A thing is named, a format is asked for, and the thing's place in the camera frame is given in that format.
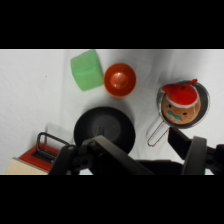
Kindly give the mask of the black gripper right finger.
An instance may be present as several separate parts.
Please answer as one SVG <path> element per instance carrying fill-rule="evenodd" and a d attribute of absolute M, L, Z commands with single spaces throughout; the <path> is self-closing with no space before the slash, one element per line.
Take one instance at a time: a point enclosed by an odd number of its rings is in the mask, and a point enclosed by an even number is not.
<path fill-rule="evenodd" d="M 206 169 L 224 175 L 224 144 L 211 148 L 205 138 L 189 139 L 177 128 L 169 129 L 168 143 L 184 161 L 182 175 L 204 175 Z"/>

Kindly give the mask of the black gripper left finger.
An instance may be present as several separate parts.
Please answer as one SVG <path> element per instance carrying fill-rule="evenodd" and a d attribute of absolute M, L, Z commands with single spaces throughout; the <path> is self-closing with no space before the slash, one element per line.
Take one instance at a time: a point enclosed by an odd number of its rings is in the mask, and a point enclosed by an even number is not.
<path fill-rule="evenodd" d="M 85 140 L 80 147 L 64 146 L 49 175 L 79 175 L 85 169 L 94 175 L 153 175 L 103 136 Z"/>

